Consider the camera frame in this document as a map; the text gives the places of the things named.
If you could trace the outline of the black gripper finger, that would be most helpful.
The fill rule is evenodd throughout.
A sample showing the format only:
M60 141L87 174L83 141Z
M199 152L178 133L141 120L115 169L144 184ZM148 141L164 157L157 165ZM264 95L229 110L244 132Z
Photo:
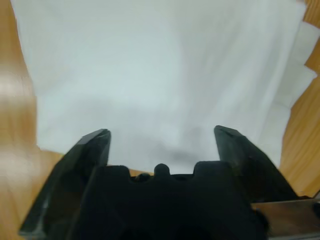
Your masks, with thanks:
M235 129L217 125L214 135L227 162L252 203L294 201L297 194L268 156Z
M26 240L64 240L93 170L108 163L111 132L83 136L54 166L18 234Z

